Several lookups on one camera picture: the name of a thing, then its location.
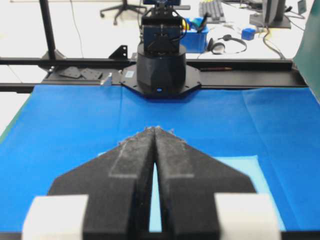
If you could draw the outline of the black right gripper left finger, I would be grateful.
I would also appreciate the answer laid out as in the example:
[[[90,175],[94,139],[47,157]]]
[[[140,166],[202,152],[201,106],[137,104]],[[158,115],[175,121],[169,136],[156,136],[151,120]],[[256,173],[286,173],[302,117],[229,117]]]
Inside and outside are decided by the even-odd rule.
[[[136,240],[149,230],[155,128],[60,175],[49,196],[88,195],[85,240]]]

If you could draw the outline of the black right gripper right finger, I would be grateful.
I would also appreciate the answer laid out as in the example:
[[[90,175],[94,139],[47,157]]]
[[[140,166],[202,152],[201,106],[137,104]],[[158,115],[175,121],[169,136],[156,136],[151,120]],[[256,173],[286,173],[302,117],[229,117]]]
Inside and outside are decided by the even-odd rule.
[[[250,178],[157,127],[161,220],[173,240],[217,240],[215,193],[255,193]]]

